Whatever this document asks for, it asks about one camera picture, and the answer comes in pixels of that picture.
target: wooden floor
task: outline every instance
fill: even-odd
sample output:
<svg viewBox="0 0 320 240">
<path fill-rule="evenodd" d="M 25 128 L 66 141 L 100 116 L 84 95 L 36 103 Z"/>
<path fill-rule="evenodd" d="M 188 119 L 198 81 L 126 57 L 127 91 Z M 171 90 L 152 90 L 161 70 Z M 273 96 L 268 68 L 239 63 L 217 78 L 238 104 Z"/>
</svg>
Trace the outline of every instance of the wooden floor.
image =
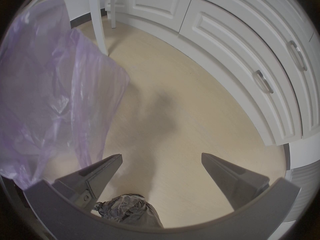
<svg viewBox="0 0 320 240">
<path fill-rule="evenodd" d="M 166 228 L 206 222 L 233 211 L 201 164 L 211 153 L 264 174 L 285 174 L 282 146 L 264 146 L 234 98 L 202 67 L 162 40 L 103 18 L 109 56 L 131 81 L 106 138 L 104 157 L 123 164 L 100 201 L 146 197 Z M 95 43 L 91 22 L 78 27 Z"/>
</svg>

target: purple plastic bag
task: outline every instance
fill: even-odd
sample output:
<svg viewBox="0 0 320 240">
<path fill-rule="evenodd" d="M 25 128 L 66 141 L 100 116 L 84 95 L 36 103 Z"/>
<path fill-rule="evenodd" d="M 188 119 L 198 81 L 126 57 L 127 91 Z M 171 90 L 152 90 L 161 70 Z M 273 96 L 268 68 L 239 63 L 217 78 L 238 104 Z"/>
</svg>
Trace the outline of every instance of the purple plastic bag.
<svg viewBox="0 0 320 240">
<path fill-rule="evenodd" d="M 26 189 L 57 157 L 76 157 L 81 168 L 101 160 L 128 82 L 71 29 L 63 0 L 23 12 L 0 48 L 0 174 Z"/>
</svg>

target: crumpled black bag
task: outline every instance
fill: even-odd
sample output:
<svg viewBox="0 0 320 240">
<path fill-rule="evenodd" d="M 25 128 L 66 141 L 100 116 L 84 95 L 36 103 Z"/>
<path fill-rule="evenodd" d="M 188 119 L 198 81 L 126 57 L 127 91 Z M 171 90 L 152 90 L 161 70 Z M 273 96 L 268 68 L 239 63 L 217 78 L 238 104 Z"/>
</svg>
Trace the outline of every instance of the crumpled black bag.
<svg viewBox="0 0 320 240">
<path fill-rule="evenodd" d="M 139 194 L 123 194 L 107 202 L 97 202 L 93 210 L 102 218 L 144 228 L 163 228 L 154 207 Z"/>
</svg>

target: white furniture leg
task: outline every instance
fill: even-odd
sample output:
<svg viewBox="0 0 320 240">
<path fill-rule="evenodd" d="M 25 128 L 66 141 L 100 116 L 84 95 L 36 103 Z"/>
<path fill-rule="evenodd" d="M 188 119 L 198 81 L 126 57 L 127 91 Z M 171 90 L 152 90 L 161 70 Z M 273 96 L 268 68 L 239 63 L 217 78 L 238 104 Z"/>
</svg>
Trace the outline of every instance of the white furniture leg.
<svg viewBox="0 0 320 240">
<path fill-rule="evenodd" d="M 97 39 L 98 47 L 103 54 L 107 56 L 108 51 L 104 42 L 104 32 L 102 27 L 101 12 L 100 12 L 100 0 L 89 0 L 91 19 L 93 24 L 94 34 Z"/>
<path fill-rule="evenodd" d="M 110 0 L 111 28 L 116 27 L 116 0 Z"/>
</svg>

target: drawer handle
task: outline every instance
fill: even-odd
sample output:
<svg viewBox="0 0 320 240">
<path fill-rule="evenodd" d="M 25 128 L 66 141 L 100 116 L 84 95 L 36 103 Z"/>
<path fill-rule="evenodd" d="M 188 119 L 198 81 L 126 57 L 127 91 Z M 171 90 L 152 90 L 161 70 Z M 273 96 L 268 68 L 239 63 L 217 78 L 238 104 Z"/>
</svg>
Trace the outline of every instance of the drawer handle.
<svg viewBox="0 0 320 240">
<path fill-rule="evenodd" d="M 302 53 L 301 53 L 299 47 L 296 45 L 296 43 L 294 42 L 294 40 L 291 40 L 291 41 L 290 41 L 290 45 L 292 45 L 292 46 L 294 47 L 294 49 L 296 49 L 297 53 L 299 54 L 299 57 L 300 57 L 300 59 L 301 59 L 301 61 L 302 61 L 302 64 L 303 64 L 302 69 L 303 69 L 304 71 L 307 71 L 306 62 L 304 61 L 304 58 L 303 58 L 303 56 L 302 56 Z"/>
<path fill-rule="evenodd" d="M 268 88 L 269 92 L 271 94 L 273 94 L 273 89 L 271 88 L 270 84 L 268 83 L 268 81 L 266 80 L 266 78 L 264 77 L 264 75 L 261 73 L 260 70 L 257 70 L 257 74 L 259 75 L 259 77 L 261 77 L 262 81 L 264 82 L 264 84 Z"/>
</svg>

